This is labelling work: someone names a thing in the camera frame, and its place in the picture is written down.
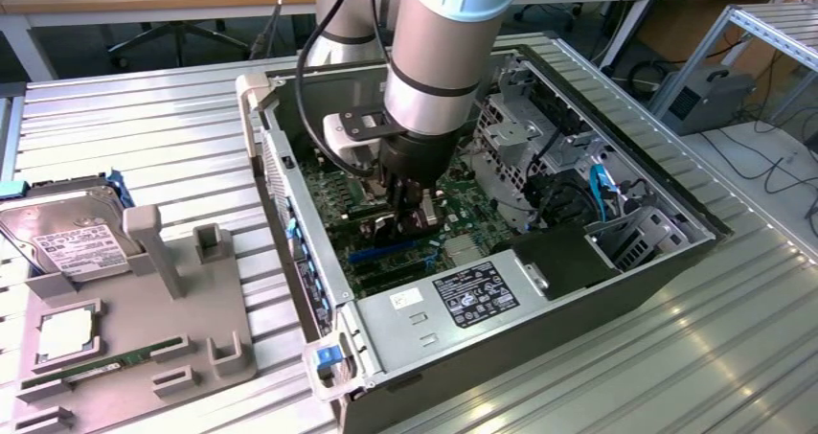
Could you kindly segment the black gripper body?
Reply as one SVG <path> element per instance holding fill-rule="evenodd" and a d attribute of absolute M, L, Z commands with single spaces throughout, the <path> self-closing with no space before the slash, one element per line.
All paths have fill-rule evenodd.
<path fill-rule="evenodd" d="M 388 185 L 412 182 L 433 188 L 446 173 L 456 153 L 460 133 L 426 136 L 402 133 L 380 142 L 380 167 Z"/>

